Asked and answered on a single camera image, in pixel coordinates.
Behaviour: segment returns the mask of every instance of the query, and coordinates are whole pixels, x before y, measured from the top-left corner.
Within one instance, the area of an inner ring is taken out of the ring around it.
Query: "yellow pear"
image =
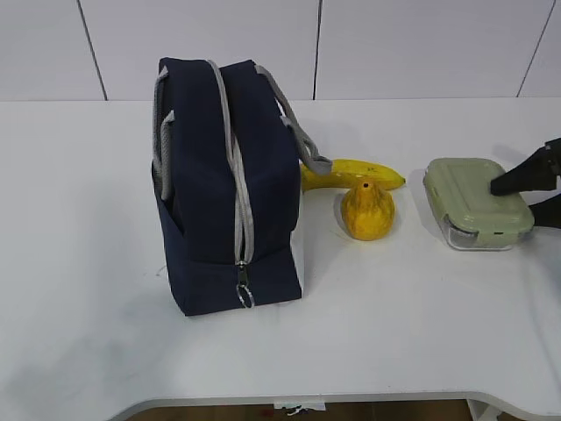
[[[344,195],[341,214],[353,238],[381,239],[394,223],[394,199],[374,179],[364,177]]]

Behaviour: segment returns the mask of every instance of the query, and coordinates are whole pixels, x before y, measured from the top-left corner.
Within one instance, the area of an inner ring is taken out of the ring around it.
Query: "yellow banana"
[[[405,179],[393,169],[380,164],[355,160],[334,160],[330,174],[317,175],[303,164],[302,191],[321,189],[324,187],[353,188],[362,177],[370,177],[384,190],[397,189],[405,183]]]

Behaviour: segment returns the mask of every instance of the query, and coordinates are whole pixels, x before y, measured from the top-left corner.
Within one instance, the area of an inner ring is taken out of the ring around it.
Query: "white table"
[[[385,239],[341,192],[305,196],[297,302],[184,318],[149,176],[149,103],[0,103],[0,419],[164,405],[471,398],[561,419],[561,232],[448,248],[421,178],[438,156],[511,168],[561,135],[561,99],[297,102],[322,152],[408,178]]]

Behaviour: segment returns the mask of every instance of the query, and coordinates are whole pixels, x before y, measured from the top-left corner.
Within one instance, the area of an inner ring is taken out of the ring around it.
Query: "navy blue bag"
[[[299,159],[318,174],[329,173],[331,162],[272,76],[253,61],[218,68],[162,59],[153,129],[167,272],[183,313],[301,298],[291,247]]]

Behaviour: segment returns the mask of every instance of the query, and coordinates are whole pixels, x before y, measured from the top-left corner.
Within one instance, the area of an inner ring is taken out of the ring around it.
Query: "gray handle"
[[[269,73],[266,68],[260,66],[259,64],[255,65],[255,71],[259,75],[265,76],[265,78],[269,82],[269,85],[271,85],[274,95],[285,114],[283,117],[281,117],[282,122],[287,127],[290,127],[294,132],[298,153],[300,154],[300,159],[302,160],[304,165],[316,174],[329,174],[331,172],[333,163],[331,162],[331,160],[319,154],[316,143],[314,143],[314,141],[308,136],[304,129],[301,128],[300,124],[298,123],[298,119],[296,118],[296,115],[292,110],[292,107],[290,107],[290,103],[288,103],[288,100],[282,92],[281,88],[279,88],[279,85],[274,80],[273,75],[271,75],[271,73]]]

